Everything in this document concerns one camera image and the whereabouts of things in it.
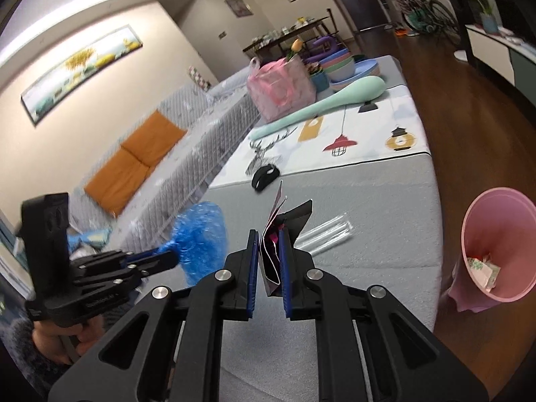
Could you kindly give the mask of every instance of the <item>human hand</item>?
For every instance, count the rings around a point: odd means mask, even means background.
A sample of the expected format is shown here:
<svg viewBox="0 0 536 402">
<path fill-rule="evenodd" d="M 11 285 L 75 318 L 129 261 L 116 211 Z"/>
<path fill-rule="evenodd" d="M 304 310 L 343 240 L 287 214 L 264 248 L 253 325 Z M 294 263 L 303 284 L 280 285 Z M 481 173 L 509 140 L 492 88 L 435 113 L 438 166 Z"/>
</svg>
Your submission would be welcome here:
<svg viewBox="0 0 536 402">
<path fill-rule="evenodd" d="M 72 364 L 60 335 L 75 335 L 80 343 L 76 347 L 78 355 L 84 355 L 104 334 L 102 316 L 95 316 L 87 325 L 78 324 L 69 328 L 60 328 L 52 321 L 34 322 L 31 333 L 36 348 L 43 356 L 58 364 Z"/>
</svg>

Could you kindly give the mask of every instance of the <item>wooden floor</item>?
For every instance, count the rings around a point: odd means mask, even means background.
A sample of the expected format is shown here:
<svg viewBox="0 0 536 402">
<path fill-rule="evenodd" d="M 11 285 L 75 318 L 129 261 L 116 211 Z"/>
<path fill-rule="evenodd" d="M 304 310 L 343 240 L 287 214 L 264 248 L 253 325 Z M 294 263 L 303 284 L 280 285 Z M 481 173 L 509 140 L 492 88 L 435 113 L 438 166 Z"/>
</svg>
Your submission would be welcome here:
<svg viewBox="0 0 536 402">
<path fill-rule="evenodd" d="M 443 211 L 444 291 L 461 255 L 462 221 L 473 199 L 508 186 L 536 201 L 536 130 L 491 81 L 455 60 L 449 44 L 383 30 L 362 34 L 357 43 L 368 57 L 400 60 L 424 124 Z M 434 333 L 494 397 L 536 337 L 536 291 L 478 314 L 457 313 L 444 297 Z"/>
</svg>

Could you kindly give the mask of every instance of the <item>pink trash can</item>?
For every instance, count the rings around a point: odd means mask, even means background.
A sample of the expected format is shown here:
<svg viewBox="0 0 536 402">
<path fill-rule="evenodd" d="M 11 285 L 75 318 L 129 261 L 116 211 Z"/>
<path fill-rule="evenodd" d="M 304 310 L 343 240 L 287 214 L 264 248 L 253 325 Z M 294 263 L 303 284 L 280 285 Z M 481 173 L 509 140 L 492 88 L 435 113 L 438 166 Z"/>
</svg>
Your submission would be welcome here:
<svg viewBox="0 0 536 402">
<path fill-rule="evenodd" d="M 479 195 L 465 214 L 462 253 L 447 292 L 458 311 L 478 313 L 524 297 L 536 284 L 536 207 L 532 201 L 510 188 Z M 500 267 L 490 292 L 476 282 L 467 263 L 468 257 L 488 253 Z"/>
</svg>

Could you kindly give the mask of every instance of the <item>blue plate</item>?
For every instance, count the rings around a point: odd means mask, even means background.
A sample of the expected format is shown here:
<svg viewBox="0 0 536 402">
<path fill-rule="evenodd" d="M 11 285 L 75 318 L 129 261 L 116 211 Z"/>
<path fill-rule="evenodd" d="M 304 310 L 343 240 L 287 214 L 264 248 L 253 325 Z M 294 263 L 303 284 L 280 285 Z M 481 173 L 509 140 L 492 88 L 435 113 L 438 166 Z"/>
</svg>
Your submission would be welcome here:
<svg viewBox="0 0 536 402">
<path fill-rule="evenodd" d="M 320 64 L 328 63 L 330 60 L 337 59 L 338 57 L 344 56 L 347 53 L 350 53 L 350 51 L 348 50 L 348 48 L 344 48 L 340 51 L 337 51 L 336 53 L 333 53 L 332 55 L 327 56 L 326 58 L 323 58 L 320 61 Z"/>
<path fill-rule="evenodd" d="M 337 83 L 330 83 L 331 87 L 339 87 L 341 85 L 348 85 L 355 80 L 361 79 L 363 77 L 366 77 L 367 75 L 370 75 L 371 72 L 373 72 L 375 69 L 378 68 L 378 61 L 376 59 L 368 59 L 363 60 L 360 62 L 357 62 L 355 64 L 355 70 L 354 70 L 354 76 L 350 77 L 349 79 L 342 80 Z"/>
</svg>

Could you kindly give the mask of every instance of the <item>blue gripper pad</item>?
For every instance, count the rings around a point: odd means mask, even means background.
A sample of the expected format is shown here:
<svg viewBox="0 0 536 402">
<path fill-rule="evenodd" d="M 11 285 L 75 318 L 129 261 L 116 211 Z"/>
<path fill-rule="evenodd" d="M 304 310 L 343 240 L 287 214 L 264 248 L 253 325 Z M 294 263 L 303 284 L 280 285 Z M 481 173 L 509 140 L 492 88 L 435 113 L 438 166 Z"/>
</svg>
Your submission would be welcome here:
<svg viewBox="0 0 536 402">
<path fill-rule="evenodd" d="M 283 230 L 279 231 L 279 267 L 281 276 L 281 293 L 283 295 L 283 307 L 287 318 L 292 316 L 292 289 L 290 286 L 290 274 L 288 272 L 287 254 L 285 251 L 285 234 Z"/>
<path fill-rule="evenodd" d="M 255 295 L 257 293 L 257 265 L 259 262 L 259 233 L 255 233 L 255 241 L 253 243 L 253 254 L 249 263 L 249 277 L 248 277 L 248 304 L 246 311 L 248 316 L 253 317 L 253 310 L 255 310 Z"/>
</svg>

